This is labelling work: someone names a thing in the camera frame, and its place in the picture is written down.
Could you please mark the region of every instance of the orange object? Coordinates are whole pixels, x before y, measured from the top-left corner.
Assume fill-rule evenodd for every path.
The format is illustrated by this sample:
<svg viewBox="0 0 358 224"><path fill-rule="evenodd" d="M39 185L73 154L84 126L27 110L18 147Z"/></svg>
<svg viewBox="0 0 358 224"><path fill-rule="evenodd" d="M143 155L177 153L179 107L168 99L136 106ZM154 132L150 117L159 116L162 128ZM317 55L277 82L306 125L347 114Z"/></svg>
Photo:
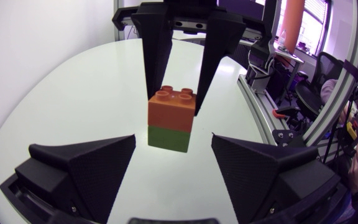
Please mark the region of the orange object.
<svg viewBox="0 0 358 224"><path fill-rule="evenodd" d="M190 133L196 109L196 95L184 88L173 91L163 86L149 100L148 125Z"/></svg>
<svg viewBox="0 0 358 224"><path fill-rule="evenodd" d="M287 0L283 25L278 35L281 35L281 33L286 30L284 46L291 54L294 53L296 42L298 41L304 9L305 0Z"/></svg>
<svg viewBox="0 0 358 224"><path fill-rule="evenodd" d="M273 109L273 116L275 116L276 118L280 119L280 118L285 118L284 114L278 114L276 112L277 109Z"/></svg>

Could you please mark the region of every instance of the orange lego brick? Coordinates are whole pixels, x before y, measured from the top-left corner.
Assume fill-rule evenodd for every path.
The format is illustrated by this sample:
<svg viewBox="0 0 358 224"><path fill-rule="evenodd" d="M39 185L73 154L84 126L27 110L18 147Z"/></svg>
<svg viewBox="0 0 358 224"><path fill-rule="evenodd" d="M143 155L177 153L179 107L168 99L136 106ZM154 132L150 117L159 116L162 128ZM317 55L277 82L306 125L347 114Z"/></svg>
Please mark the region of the orange lego brick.
<svg viewBox="0 0 358 224"><path fill-rule="evenodd" d="M173 91L163 86L149 100L148 125L176 131L191 132L196 108L193 90Z"/></svg>

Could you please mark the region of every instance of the red clamp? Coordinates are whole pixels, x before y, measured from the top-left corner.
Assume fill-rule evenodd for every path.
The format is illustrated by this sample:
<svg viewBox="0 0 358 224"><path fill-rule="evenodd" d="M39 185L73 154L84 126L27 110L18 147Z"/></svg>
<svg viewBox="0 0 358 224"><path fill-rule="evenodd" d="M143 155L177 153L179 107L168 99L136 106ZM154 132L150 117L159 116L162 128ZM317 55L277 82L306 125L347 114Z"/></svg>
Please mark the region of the red clamp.
<svg viewBox="0 0 358 224"><path fill-rule="evenodd" d="M273 109L273 116L275 116L276 118L278 119L281 119L281 118L285 118L285 115L284 114L278 114L276 112L277 109Z"/></svg>

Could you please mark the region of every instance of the white wall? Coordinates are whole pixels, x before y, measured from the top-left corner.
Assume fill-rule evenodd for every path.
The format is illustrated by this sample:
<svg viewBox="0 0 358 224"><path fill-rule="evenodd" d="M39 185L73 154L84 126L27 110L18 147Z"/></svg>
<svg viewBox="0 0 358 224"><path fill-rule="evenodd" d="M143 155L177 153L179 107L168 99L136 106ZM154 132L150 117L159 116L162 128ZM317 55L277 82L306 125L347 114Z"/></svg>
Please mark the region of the white wall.
<svg viewBox="0 0 358 224"><path fill-rule="evenodd" d="M352 34L353 0L333 0L325 52L345 60Z"/></svg>
<svg viewBox="0 0 358 224"><path fill-rule="evenodd" d="M0 0L0 127L54 68L112 42L113 14L113 0Z"/></svg>

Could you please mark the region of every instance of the table surface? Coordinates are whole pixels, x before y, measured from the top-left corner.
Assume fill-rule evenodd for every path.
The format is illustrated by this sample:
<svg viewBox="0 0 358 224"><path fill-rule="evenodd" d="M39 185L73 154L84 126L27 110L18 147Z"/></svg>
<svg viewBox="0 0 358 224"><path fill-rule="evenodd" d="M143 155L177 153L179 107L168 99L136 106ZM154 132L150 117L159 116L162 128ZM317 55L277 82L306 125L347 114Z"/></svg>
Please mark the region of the table surface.
<svg viewBox="0 0 358 224"><path fill-rule="evenodd" d="M203 47L173 40L163 85L196 90ZM211 149L212 132L262 142L237 86L246 70L222 59L187 153L147 145L147 94L141 39L95 47L67 60L18 104L0 129L0 184L28 159L28 146L64 145L135 134L136 149L109 217L159 220L217 218L236 223ZM22 223L0 191L0 222Z"/></svg>

